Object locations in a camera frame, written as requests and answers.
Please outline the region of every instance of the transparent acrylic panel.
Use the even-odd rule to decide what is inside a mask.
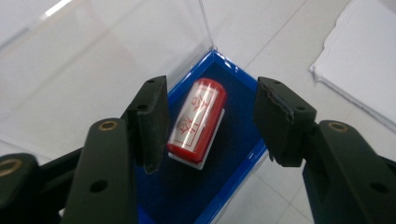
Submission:
[[[144,81],[174,86],[212,46],[199,1],[61,1],[0,46],[0,156],[82,147]]]

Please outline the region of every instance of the white paper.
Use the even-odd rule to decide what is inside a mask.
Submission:
[[[396,132],[396,1],[351,1],[311,71]]]

